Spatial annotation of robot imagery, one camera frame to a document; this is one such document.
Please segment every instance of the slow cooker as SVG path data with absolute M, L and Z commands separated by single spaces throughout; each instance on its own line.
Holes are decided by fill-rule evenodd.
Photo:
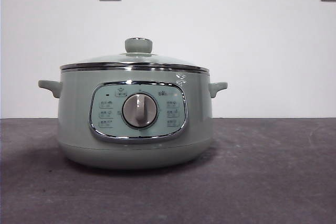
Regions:
M 209 70 L 152 54 L 131 38 L 126 53 L 60 67 L 60 82 L 40 80 L 58 104 L 58 142 L 71 160 L 108 169 L 187 162 L 213 140 L 211 98 L 227 88 Z

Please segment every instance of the rotary knob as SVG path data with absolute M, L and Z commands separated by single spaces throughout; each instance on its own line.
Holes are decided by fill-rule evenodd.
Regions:
M 122 114 L 124 119 L 134 127 L 146 127 L 156 118 L 156 104 L 146 94 L 134 94 L 125 101 Z

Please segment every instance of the side handle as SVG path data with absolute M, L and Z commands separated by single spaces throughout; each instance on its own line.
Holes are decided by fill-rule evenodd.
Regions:
M 209 83 L 209 91 L 211 98 L 215 98 L 218 91 L 227 89 L 227 82 Z
M 61 96 L 62 91 L 61 82 L 40 80 L 38 81 L 38 86 L 42 89 L 50 90 L 55 98 L 59 98 Z

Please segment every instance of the gray table surface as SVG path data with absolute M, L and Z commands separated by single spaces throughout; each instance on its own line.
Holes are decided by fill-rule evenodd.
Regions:
M 214 119 L 173 167 L 66 159 L 56 119 L 1 120 L 2 223 L 336 223 L 336 119 Z

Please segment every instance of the white wall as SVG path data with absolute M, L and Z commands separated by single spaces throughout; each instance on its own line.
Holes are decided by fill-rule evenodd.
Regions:
M 214 117 L 336 116 L 336 2 L 2 0 L 1 18 L 2 118 L 56 117 L 37 81 L 134 36 L 229 82 Z

